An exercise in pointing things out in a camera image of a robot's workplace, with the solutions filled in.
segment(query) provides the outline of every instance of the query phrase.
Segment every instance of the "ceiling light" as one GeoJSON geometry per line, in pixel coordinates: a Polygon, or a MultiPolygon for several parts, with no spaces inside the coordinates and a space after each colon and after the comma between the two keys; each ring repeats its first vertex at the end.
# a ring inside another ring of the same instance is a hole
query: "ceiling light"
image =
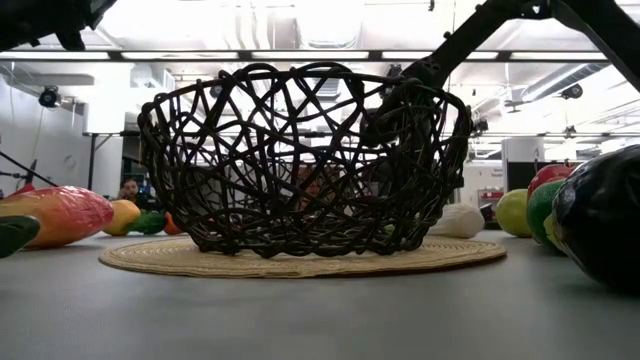
{"type": "Polygon", "coordinates": [[[607,57],[600,52],[514,52],[511,60],[531,61],[607,61],[607,57]]]}
{"type": "Polygon", "coordinates": [[[109,60],[104,51],[5,51],[0,59],[12,60],[109,60]]]}
{"type": "Polygon", "coordinates": [[[385,60],[418,60],[431,54],[431,51],[383,51],[382,58],[385,60]]]}
{"type": "Polygon", "coordinates": [[[252,51],[252,57],[260,60],[364,60],[369,57],[368,51],[252,51]]]}
{"type": "Polygon", "coordinates": [[[236,60],[238,53],[235,51],[125,51],[122,57],[129,60],[236,60]]]}
{"type": "Polygon", "coordinates": [[[497,57],[496,51],[474,51],[467,56],[467,60],[493,60],[497,57]]]}
{"type": "MultiPolygon", "coordinates": [[[[383,51],[384,60],[419,60],[433,54],[431,51],[383,51]]],[[[493,60],[498,56],[497,51],[475,51],[469,54],[467,60],[493,60]]]]}

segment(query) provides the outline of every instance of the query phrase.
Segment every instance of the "dark brown wicker basket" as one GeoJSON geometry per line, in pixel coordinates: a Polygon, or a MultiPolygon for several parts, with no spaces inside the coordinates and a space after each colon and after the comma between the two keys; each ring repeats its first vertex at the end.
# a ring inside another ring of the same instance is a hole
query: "dark brown wicker basket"
{"type": "Polygon", "coordinates": [[[462,101],[442,89],[336,63],[223,71],[157,95],[138,122],[158,197],[200,250],[265,258],[418,248],[461,179],[472,125],[462,101]],[[323,109],[328,81],[348,96],[323,109]],[[389,89],[382,106],[365,108],[389,89]],[[346,116],[334,118],[338,109],[346,116]],[[454,122],[449,136],[445,120],[454,122]]]}

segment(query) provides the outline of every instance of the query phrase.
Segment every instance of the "red apple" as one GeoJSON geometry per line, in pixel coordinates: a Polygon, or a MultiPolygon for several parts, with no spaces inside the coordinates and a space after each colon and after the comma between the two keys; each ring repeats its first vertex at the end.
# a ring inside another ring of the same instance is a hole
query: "red apple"
{"type": "Polygon", "coordinates": [[[572,172],[573,168],[561,164],[547,165],[538,170],[536,176],[531,179],[529,188],[527,188],[527,201],[529,201],[529,198],[531,198],[531,194],[533,194],[533,191],[540,185],[552,181],[566,179],[567,177],[569,177],[569,175],[571,175],[572,172]]]}

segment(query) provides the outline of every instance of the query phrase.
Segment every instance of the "security camera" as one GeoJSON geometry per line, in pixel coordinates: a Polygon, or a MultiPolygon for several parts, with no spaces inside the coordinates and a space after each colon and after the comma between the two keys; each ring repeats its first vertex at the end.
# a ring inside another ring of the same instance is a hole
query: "security camera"
{"type": "Polygon", "coordinates": [[[582,86],[580,86],[580,84],[575,84],[573,86],[570,86],[562,90],[562,92],[560,93],[560,97],[565,100],[578,99],[582,96],[582,94],[584,94],[584,91],[582,90],[582,86]]]}
{"type": "Polygon", "coordinates": [[[482,134],[485,131],[489,131],[489,122],[487,121],[487,119],[480,119],[475,124],[473,124],[473,131],[477,134],[482,134]]]}
{"type": "Polygon", "coordinates": [[[38,98],[38,103],[40,103],[42,107],[46,107],[48,109],[55,109],[59,107],[61,101],[62,97],[58,93],[57,86],[45,86],[44,91],[38,98]]]}
{"type": "Polygon", "coordinates": [[[215,85],[209,88],[209,95],[212,98],[217,98],[222,93],[222,85],[215,85]]]}
{"type": "Polygon", "coordinates": [[[402,65],[391,64],[391,66],[389,66],[389,70],[387,70],[388,78],[394,78],[396,76],[400,76],[400,74],[402,74],[402,65]]]}

